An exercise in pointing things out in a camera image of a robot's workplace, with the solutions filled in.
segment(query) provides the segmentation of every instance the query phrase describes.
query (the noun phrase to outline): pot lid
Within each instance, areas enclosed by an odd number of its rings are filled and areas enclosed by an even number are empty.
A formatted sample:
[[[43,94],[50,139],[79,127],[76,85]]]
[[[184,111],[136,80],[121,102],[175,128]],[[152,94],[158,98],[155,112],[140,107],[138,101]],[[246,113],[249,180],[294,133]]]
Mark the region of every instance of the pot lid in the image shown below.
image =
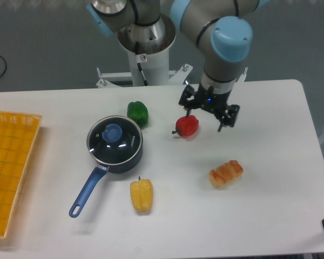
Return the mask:
[[[139,126],[124,116],[110,116],[98,121],[87,135],[91,155],[100,164],[108,166],[131,160],[142,144]]]

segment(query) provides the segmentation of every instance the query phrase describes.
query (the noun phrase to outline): yellow bell pepper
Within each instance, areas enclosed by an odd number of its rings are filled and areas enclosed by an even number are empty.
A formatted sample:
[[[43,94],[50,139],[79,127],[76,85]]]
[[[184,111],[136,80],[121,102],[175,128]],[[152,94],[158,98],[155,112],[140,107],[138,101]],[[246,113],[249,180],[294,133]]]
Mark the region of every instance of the yellow bell pepper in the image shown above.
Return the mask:
[[[140,179],[132,182],[131,187],[132,205],[138,212],[148,212],[152,206],[153,189],[149,179]]]

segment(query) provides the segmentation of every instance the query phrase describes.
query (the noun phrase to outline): bread roll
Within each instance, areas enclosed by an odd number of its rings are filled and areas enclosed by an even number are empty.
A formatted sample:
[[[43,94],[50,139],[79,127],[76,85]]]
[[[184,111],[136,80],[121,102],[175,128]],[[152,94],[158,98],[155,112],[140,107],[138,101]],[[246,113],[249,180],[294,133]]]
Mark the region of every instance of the bread roll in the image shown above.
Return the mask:
[[[211,170],[209,179],[215,188],[221,188],[239,178],[244,169],[239,165],[236,160],[231,160],[228,163]]]

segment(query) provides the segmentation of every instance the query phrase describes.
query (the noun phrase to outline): toy food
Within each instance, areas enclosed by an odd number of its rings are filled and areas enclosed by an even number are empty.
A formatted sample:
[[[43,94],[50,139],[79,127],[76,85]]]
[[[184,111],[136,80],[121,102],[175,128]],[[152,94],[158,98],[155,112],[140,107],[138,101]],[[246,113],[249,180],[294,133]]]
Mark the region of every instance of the toy food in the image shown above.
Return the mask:
[[[152,206],[153,189],[149,179],[140,179],[132,182],[131,187],[132,205],[138,212],[148,212]]]
[[[190,137],[198,129],[199,120],[194,115],[184,116],[177,120],[175,124],[175,131],[172,133],[178,133],[181,137]]]
[[[244,169],[241,165],[236,160],[231,160],[217,167],[215,170],[211,170],[209,179],[215,188],[220,188],[239,178],[243,172]]]
[[[149,113],[141,101],[136,101],[129,103],[127,106],[127,117],[134,120],[140,128],[143,128],[147,125]]]

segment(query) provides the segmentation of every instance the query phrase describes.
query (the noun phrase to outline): blue lid knob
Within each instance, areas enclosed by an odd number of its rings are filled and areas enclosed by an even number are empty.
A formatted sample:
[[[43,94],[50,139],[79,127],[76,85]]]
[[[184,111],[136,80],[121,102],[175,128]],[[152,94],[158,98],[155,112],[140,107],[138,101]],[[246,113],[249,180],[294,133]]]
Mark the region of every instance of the blue lid knob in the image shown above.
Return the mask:
[[[219,19],[211,32],[211,45],[225,61],[244,60],[251,48],[253,31],[245,20],[227,16]]]
[[[118,141],[123,135],[123,130],[117,124],[108,124],[106,129],[102,131],[102,138],[108,143]]]

